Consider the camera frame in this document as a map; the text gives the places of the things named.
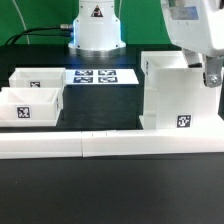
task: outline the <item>white tray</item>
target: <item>white tray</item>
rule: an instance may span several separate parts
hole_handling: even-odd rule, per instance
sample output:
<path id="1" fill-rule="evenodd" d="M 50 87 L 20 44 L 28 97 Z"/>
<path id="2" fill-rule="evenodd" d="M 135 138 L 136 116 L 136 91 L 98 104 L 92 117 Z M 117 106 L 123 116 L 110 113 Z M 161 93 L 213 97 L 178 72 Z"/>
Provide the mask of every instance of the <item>white tray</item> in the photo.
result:
<path id="1" fill-rule="evenodd" d="M 2 88 L 0 127 L 55 126 L 61 109 L 60 88 Z"/>

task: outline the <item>white box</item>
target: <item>white box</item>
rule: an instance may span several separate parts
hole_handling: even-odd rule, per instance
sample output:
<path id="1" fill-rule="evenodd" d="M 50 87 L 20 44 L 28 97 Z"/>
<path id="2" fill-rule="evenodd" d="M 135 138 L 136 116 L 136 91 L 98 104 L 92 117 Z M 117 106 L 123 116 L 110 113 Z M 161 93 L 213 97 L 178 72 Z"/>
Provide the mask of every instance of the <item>white box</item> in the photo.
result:
<path id="1" fill-rule="evenodd" d="M 64 89 L 65 68 L 16 68 L 9 78 L 14 88 L 62 88 Z"/>
<path id="2" fill-rule="evenodd" d="M 61 109 L 60 88 L 2 88 L 0 127 L 55 126 Z"/>
<path id="3" fill-rule="evenodd" d="M 144 129 L 212 125 L 218 116 L 221 87 L 204 85 L 204 68 L 188 68 L 181 51 L 142 52 L 141 67 L 145 73 Z"/>

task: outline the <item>metal bracket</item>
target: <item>metal bracket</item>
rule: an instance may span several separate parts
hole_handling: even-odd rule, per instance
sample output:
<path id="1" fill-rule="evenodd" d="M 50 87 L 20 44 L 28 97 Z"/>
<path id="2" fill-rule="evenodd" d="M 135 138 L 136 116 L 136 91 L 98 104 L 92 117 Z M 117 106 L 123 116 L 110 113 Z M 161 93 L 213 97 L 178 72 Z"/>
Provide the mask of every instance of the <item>metal bracket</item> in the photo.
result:
<path id="1" fill-rule="evenodd" d="M 183 55 L 189 68 L 202 67 L 198 53 L 182 48 Z"/>
<path id="2" fill-rule="evenodd" d="M 205 73 L 204 83 L 210 88 L 222 85 L 222 66 L 224 57 L 208 57 L 204 56 Z"/>

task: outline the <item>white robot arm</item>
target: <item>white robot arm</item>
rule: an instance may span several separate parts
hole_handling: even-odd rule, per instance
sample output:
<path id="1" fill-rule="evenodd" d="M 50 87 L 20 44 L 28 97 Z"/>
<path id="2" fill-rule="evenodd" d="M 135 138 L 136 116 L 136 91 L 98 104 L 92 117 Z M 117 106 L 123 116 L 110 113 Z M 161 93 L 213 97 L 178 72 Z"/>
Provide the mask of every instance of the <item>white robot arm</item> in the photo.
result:
<path id="1" fill-rule="evenodd" d="M 208 87 L 222 83 L 224 56 L 224 0 L 161 0 L 171 42 L 183 49 L 189 67 L 205 62 Z"/>

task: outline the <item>black tabletop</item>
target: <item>black tabletop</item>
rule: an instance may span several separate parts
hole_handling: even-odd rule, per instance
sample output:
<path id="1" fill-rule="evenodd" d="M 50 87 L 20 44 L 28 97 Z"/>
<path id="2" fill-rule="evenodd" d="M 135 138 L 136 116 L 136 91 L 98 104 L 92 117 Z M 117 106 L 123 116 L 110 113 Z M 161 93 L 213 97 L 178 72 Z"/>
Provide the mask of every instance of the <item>black tabletop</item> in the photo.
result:
<path id="1" fill-rule="evenodd" d="M 1 85 L 16 66 L 89 65 L 66 51 L 1 47 Z M 89 63 L 117 66 L 122 59 L 121 68 L 138 72 L 138 47 L 134 52 Z M 2 224 L 222 224 L 223 201 L 223 153 L 0 160 Z"/>

